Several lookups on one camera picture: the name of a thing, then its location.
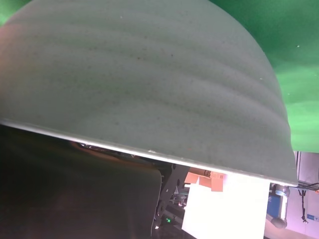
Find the black cable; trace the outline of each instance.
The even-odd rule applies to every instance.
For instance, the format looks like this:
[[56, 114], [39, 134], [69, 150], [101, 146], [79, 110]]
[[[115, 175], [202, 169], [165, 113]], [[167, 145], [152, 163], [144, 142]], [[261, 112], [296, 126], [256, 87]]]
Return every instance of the black cable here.
[[303, 208], [303, 216], [301, 217], [301, 219], [303, 220], [303, 223], [308, 223], [305, 217], [306, 209], [304, 205], [304, 196], [306, 195], [306, 191], [305, 190], [301, 190], [301, 191], [302, 193], [300, 192], [300, 190], [298, 190], [299, 195], [301, 196], [301, 199], [302, 199], [302, 208]]
[[314, 185], [319, 185], [319, 183], [312, 183], [309, 185], [304, 185], [304, 186], [297, 186], [296, 188], [307, 188], [309, 190], [311, 190], [309, 187], [314, 186]]

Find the black metal bracket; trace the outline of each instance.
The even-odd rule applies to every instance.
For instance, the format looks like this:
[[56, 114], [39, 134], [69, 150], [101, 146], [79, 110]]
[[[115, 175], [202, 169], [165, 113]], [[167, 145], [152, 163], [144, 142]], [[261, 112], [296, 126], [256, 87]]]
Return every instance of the black metal bracket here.
[[163, 181], [159, 195], [159, 203], [154, 217], [153, 229], [161, 225], [161, 217], [168, 202], [174, 192], [183, 187], [188, 171], [189, 167], [187, 166], [172, 164], [171, 168], [166, 170], [165, 174], [162, 175]]

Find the green backdrop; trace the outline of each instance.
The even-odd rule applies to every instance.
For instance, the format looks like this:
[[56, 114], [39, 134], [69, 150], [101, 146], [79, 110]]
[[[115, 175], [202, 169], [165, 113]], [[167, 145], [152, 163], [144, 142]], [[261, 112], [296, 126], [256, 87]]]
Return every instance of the green backdrop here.
[[[0, 0], [0, 25], [29, 1]], [[319, 0], [211, 1], [237, 19], [270, 60], [294, 150], [319, 152]]]

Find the gray dome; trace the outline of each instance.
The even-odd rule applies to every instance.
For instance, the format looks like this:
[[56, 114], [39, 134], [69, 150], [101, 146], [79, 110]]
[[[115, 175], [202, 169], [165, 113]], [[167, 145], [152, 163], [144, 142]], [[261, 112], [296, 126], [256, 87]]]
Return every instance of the gray dome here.
[[0, 28], [2, 124], [295, 184], [253, 37], [207, 0], [33, 0]]

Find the cardboard box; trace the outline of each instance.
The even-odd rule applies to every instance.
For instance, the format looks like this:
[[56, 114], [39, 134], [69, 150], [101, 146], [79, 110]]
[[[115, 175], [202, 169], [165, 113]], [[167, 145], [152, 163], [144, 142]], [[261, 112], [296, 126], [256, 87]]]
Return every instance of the cardboard box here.
[[185, 183], [198, 183], [199, 185], [211, 188], [213, 192], [222, 192], [224, 174], [209, 170], [190, 168]]

